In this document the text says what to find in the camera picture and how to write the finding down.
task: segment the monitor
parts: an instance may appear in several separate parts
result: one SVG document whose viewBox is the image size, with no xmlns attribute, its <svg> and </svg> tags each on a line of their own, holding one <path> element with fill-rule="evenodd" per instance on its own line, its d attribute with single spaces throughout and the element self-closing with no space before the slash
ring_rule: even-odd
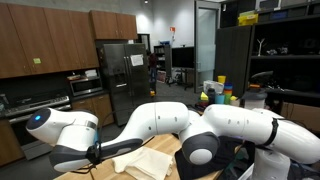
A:
<svg viewBox="0 0 320 180">
<path fill-rule="evenodd" d="M 172 67 L 194 68 L 194 47 L 172 48 Z"/>
</svg>

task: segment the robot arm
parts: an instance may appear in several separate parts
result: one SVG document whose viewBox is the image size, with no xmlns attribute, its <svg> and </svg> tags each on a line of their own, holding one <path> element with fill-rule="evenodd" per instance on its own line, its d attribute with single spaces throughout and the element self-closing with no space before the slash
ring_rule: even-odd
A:
<svg viewBox="0 0 320 180">
<path fill-rule="evenodd" d="M 237 137 L 265 145 L 267 148 L 302 163 L 320 159 L 320 140 L 306 129 L 269 111 L 251 111 L 211 105 L 202 116 L 176 102 L 148 103 L 131 115 L 123 132 L 114 140 L 101 144 L 102 159 L 139 148 L 148 138 L 178 133 L 185 158 L 193 164 L 205 164 L 215 156 L 218 136 Z M 36 112 L 27 130 L 36 138 L 55 145 L 49 158 L 57 171 L 77 170 L 94 156 L 97 118 L 86 112 Z"/>
</svg>

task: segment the wall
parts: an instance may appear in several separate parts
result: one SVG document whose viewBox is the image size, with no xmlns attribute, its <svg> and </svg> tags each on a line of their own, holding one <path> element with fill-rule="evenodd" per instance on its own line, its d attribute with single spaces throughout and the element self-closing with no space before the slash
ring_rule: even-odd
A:
<svg viewBox="0 0 320 180">
<path fill-rule="evenodd" d="M 194 0 L 156 0 L 151 45 L 170 41 L 172 47 L 194 46 Z M 170 27 L 176 28 L 174 39 Z"/>
<path fill-rule="evenodd" d="M 89 12 L 101 10 L 133 14 L 138 33 L 153 33 L 153 4 L 144 0 L 0 0 L 4 3 Z"/>
</svg>

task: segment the refrigerator door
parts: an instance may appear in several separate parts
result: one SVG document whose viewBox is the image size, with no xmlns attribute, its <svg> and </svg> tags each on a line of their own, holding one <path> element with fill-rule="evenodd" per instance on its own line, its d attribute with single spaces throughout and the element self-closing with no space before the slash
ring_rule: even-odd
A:
<svg viewBox="0 0 320 180">
<path fill-rule="evenodd" d="M 148 60 L 144 44 L 126 44 L 126 62 L 133 105 L 135 107 L 151 102 L 148 75 Z"/>
<path fill-rule="evenodd" d="M 125 48 L 123 44 L 105 44 L 103 46 L 103 71 L 111 94 L 111 103 L 118 126 L 128 122 L 133 112 L 132 91 Z"/>
</svg>

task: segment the table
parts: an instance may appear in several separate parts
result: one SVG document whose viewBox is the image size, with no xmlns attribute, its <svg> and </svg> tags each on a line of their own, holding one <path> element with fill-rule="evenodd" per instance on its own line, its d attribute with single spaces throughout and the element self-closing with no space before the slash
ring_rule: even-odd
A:
<svg viewBox="0 0 320 180">
<path fill-rule="evenodd" d="M 181 148 L 180 142 L 177 138 L 175 138 L 171 134 L 159 135 L 155 136 L 145 147 L 149 147 L 155 149 L 157 151 L 161 151 L 168 155 L 173 156 L 174 153 Z M 217 179 L 219 175 L 222 173 L 222 170 L 212 172 L 205 177 L 200 178 L 199 180 L 212 180 Z M 97 166 L 97 169 L 92 169 L 91 173 L 88 174 L 75 174 L 75 173 L 65 173 L 58 178 L 57 180 L 134 180 L 131 175 L 126 172 L 122 172 L 120 174 L 114 172 L 114 166 L 111 159 L 103 161 L 101 164 Z M 178 180 L 179 173 L 177 171 L 176 162 L 173 163 L 172 173 L 170 176 L 166 176 L 166 180 Z"/>
</svg>

